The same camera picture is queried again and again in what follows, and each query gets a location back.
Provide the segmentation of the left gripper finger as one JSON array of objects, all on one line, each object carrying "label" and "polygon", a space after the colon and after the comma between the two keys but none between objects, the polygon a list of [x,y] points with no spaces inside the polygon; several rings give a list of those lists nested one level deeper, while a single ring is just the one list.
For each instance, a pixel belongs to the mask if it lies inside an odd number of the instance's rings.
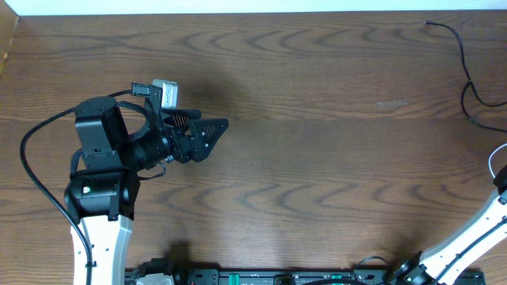
[{"label": "left gripper finger", "polygon": [[188,126],[192,160],[203,161],[209,156],[219,138],[229,127],[229,121],[227,118],[190,120]]},{"label": "left gripper finger", "polygon": [[201,111],[196,109],[170,109],[162,111],[162,120],[172,127],[185,127],[189,120],[201,118]]}]

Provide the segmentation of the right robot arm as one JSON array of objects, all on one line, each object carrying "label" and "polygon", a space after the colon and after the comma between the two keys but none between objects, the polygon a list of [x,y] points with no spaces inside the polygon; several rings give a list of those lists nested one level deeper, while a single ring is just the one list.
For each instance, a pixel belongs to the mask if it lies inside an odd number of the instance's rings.
[{"label": "right robot arm", "polygon": [[453,284],[475,260],[506,238],[506,168],[484,206],[440,244],[421,251],[393,270],[388,284]]}]

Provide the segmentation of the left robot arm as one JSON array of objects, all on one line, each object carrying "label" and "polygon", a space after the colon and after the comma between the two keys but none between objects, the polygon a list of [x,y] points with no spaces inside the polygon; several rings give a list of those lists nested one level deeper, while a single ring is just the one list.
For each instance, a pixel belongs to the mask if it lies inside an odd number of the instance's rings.
[{"label": "left robot arm", "polygon": [[85,168],[71,174],[65,202],[91,248],[92,262],[82,269],[92,271],[93,284],[122,284],[139,171],[163,161],[203,161],[229,121],[164,109],[158,95],[145,97],[143,106],[95,97],[79,104],[75,115]]}]

